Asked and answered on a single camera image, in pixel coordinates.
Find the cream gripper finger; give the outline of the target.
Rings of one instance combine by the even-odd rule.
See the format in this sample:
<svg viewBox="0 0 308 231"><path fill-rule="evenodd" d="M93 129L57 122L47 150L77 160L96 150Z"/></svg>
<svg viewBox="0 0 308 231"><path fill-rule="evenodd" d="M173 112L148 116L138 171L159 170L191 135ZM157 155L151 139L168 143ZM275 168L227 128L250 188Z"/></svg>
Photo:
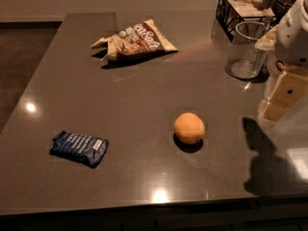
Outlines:
<svg viewBox="0 0 308 231"><path fill-rule="evenodd" d="M306 70L285 70L277 78L273 90L265 98L260 108L263 118L277 121L308 92Z"/></svg>

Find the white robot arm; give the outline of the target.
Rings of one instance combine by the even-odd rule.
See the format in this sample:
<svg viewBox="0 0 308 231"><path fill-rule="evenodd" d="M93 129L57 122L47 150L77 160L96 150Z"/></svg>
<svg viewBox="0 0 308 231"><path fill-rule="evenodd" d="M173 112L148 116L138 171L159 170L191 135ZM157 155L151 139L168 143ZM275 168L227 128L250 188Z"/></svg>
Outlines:
<svg viewBox="0 0 308 231"><path fill-rule="evenodd" d="M260 107L263 118L279 120L308 90L308 0L296 0L255 47L273 51L282 68Z"/></svg>

